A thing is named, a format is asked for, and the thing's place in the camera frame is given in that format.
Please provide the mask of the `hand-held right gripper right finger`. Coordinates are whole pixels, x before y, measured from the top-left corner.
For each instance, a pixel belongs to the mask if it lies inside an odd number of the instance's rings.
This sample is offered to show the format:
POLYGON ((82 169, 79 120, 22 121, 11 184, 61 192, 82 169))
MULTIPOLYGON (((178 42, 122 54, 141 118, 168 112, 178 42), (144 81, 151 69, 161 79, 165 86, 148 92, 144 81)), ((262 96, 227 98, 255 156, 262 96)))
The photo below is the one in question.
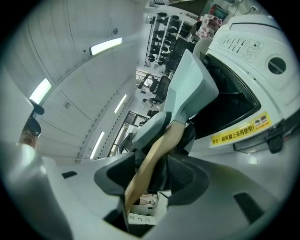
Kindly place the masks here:
POLYGON ((169 154, 171 188, 166 214, 147 240, 252 240, 279 205, 242 172, 197 158, 169 154))

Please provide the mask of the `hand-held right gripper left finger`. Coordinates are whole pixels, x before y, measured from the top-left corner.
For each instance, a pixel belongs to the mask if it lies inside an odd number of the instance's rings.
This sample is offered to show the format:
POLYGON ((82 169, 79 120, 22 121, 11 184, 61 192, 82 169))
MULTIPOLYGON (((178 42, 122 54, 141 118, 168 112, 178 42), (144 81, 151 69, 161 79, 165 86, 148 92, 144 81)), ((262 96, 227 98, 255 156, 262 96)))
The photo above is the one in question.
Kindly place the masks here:
POLYGON ((42 158, 51 192, 74 240, 135 240, 128 232, 124 191, 134 173, 134 154, 58 166, 42 158))

